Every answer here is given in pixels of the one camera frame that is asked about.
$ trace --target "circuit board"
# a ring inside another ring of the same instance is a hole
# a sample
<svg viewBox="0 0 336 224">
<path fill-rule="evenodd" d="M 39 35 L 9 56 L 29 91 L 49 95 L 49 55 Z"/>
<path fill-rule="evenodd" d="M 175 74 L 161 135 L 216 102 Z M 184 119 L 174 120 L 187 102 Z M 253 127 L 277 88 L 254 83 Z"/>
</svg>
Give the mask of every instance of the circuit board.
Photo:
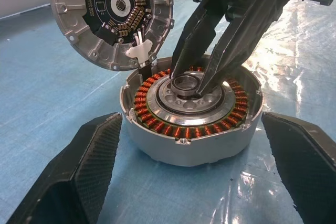
<svg viewBox="0 0 336 224">
<path fill-rule="evenodd" d="M 134 34 L 144 39 L 152 18 L 149 0 L 85 0 L 85 22 L 91 31 L 110 45 L 135 44 Z"/>
</svg>

